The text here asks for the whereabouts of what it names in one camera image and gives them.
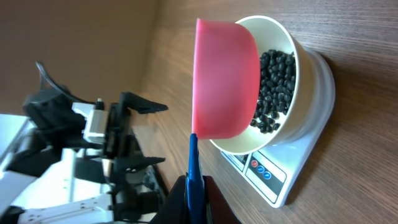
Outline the pink scoop blue handle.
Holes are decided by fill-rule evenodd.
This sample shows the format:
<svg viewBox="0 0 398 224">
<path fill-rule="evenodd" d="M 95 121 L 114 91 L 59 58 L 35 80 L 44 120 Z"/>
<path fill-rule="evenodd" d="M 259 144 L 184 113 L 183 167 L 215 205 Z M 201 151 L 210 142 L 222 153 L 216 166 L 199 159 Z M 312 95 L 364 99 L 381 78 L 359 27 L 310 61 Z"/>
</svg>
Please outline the pink scoop blue handle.
<svg viewBox="0 0 398 224">
<path fill-rule="evenodd" d="M 234 22 L 197 19 L 186 178 L 190 223 L 205 222 L 205 183 L 198 141 L 241 134 L 254 115 L 259 82 L 259 53 L 251 33 Z"/>
</svg>

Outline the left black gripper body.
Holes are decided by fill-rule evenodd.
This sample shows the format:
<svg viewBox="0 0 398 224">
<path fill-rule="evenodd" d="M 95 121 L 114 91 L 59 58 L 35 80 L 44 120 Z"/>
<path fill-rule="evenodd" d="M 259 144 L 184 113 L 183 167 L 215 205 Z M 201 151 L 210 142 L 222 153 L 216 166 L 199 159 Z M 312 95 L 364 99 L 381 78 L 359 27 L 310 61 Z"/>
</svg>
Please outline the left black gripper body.
<svg viewBox="0 0 398 224">
<path fill-rule="evenodd" d="M 145 157 L 131 129 L 130 119 L 130 110 L 120 114 L 117 103 L 110 105 L 106 156 L 112 160 L 108 180 L 111 184 L 110 209 L 115 218 L 140 218 L 144 214 L 157 212 L 162 203 L 161 191 L 156 187 L 157 182 L 151 182 L 147 175 L 148 168 L 153 168 L 155 165 L 135 173 L 117 174 L 113 171 L 116 158 Z"/>
</svg>

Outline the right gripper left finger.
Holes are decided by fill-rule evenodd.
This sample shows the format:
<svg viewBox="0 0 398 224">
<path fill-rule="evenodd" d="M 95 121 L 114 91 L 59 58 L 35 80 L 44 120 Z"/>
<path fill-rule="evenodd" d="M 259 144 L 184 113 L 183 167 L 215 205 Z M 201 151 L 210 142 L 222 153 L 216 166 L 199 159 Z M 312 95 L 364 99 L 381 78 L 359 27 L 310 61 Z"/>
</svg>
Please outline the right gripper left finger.
<svg viewBox="0 0 398 224">
<path fill-rule="evenodd" d="M 181 175 L 157 212 L 157 224 L 188 223 L 188 206 L 186 197 L 186 176 Z"/>
</svg>

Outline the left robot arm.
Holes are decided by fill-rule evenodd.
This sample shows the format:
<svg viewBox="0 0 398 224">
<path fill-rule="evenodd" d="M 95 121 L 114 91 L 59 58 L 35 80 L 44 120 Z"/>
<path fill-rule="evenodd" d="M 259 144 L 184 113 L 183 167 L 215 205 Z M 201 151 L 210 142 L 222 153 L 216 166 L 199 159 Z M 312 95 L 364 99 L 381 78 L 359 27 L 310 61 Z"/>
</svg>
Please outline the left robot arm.
<svg viewBox="0 0 398 224">
<path fill-rule="evenodd" d="M 130 92 L 105 106 L 61 88 L 31 95 L 1 156 L 2 223 L 148 223 L 164 202 L 160 157 L 130 126 L 167 107 Z"/>
</svg>

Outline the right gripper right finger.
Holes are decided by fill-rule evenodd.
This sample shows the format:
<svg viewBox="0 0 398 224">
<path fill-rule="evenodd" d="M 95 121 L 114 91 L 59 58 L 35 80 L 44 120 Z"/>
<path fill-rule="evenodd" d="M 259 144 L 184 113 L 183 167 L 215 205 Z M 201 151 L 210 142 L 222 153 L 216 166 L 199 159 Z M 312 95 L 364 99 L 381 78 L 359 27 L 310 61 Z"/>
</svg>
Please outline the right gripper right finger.
<svg viewBox="0 0 398 224">
<path fill-rule="evenodd" d="M 204 176 L 206 222 L 210 224 L 241 224 L 211 176 Z"/>
</svg>

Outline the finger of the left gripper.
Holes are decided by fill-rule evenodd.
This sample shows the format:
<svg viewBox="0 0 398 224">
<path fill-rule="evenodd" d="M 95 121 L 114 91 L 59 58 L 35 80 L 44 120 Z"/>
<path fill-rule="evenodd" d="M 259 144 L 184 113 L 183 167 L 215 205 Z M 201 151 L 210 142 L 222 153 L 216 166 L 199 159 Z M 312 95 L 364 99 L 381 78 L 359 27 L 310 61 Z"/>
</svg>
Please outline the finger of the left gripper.
<svg viewBox="0 0 398 224">
<path fill-rule="evenodd" d="M 114 160 L 113 171 L 114 173 L 135 173 L 148 166 L 156 165 L 164 162 L 163 157 L 140 157 L 140 158 L 116 158 Z"/>
<path fill-rule="evenodd" d="M 147 100 L 131 92 L 122 92 L 119 95 L 119 113 L 124 114 L 128 109 L 139 114 L 149 114 L 168 110 L 167 105 Z"/>
</svg>

